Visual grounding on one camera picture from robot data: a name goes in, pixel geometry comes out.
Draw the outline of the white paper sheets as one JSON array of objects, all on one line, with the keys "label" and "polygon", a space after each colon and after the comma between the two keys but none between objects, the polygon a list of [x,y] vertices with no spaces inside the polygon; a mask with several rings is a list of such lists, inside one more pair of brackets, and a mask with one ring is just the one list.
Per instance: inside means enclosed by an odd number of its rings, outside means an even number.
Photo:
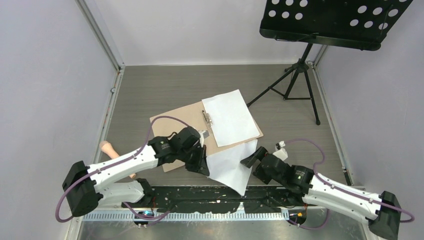
[{"label": "white paper sheets", "polygon": [[217,181],[244,196],[252,168],[241,164],[257,149],[256,139],[209,155],[206,158],[209,178]]}]

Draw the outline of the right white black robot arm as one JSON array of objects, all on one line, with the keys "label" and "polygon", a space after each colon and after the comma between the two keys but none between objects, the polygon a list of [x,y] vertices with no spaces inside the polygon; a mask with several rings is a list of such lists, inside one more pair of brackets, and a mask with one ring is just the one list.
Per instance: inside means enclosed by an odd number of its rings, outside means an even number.
[{"label": "right white black robot arm", "polygon": [[272,180],[281,184],[291,205],[321,206],[367,224],[368,229],[381,238],[398,239],[401,206],[394,193],[383,191],[377,194],[352,188],[311,168],[286,163],[281,158],[283,152],[285,149],[282,148],[269,153],[260,147],[240,163],[252,167],[259,161],[254,176],[265,184]]}]

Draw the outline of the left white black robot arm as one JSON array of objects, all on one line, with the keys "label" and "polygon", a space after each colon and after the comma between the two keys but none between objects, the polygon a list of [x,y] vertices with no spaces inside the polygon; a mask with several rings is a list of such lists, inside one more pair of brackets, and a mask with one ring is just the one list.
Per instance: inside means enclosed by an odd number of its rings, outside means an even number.
[{"label": "left white black robot arm", "polygon": [[62,183],[64,193],[56,211],[60,211],[63,201],[67,201],[72,217],[120,202],[148,207],[154,197],[147,181],[137,179],[124,183],[121,180],[175,161],[183,162],[189,172],[209,176],[205,144],[208,137],[207,130],[188,126],[172,136],[156,136],[144,146],[112,160],[91,165],[78,161],[71,166]]}]

